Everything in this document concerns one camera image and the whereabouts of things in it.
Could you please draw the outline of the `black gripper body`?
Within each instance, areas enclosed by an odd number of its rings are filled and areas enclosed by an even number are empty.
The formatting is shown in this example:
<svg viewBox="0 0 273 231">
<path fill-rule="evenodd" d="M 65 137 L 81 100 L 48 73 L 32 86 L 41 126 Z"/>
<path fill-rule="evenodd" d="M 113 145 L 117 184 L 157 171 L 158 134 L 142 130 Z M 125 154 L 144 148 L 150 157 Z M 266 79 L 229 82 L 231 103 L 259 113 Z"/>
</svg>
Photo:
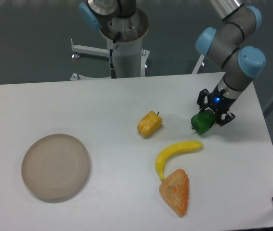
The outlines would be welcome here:
<svg viewBox="0 0 273 231">
<path fill-rule="evenodd" d="M 213 90 L 208 96 L 209 108 L 213 111 L 218 110 L 220 114 L 226 114 L 235 102 L 235 99 L 229 99 L 223 96 L 223 93 L 225 93 L 225 90 Z"/>
</svg>

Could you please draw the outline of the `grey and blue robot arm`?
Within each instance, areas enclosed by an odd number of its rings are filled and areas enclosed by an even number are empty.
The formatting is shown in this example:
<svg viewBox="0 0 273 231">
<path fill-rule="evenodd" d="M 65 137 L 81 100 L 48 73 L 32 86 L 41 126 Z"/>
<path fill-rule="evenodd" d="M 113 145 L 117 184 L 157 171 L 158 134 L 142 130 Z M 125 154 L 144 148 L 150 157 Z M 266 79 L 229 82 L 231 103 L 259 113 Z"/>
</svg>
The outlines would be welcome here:
<svg viewBox="0 0 273 231">
<path fill-rule="evenodd" d="M 209 109 L 214 123 L 223 126 L 234 119 L 230 107 L 266 65 L 263 52 L 240 44 L 262 22 L 260 11 L 240 0 L 213 0 L 211 5 L 224 25 L 209 27 L 198 37 L 195 48 L 224 71 L 213 91 L 202 90 L 197 104 L 201 112 Z M 140 77 L 143 65 L 142 39 L 149 21 L 134 0 L 86 0 L 78 10 L 83 20 L 98 29 L 107 41 L 111 78 Z"/>
</svg>

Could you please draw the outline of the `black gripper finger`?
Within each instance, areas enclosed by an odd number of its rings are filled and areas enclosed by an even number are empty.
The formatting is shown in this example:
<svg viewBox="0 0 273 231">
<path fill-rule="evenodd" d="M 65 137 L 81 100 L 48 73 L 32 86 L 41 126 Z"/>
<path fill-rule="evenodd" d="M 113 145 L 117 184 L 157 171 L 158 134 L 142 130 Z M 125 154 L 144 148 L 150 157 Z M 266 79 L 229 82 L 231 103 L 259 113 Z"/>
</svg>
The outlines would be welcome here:
<svg viewBox="0 0 273 231">
<path fill-rule="evenodd" d="M 214 111 L 214 122 L 215 124 L 219 125 L 220 127 L 226 125 L 227 123 L 231 122 L 235 119 L 235 115 L 229 111 L 222 112 L 219 109 Z"/>
<path fill-rule="evenodd" d="M 212 102 L 213 102 L 214 91 L 209 92 L 207 89 L 203 89 L 200 91 L 199 96 L 197 98 L 197 105 L 199 106 L 199 111 L 204 112 L 207 108 L 211 111 L 215 111 Z"/>
</svg>

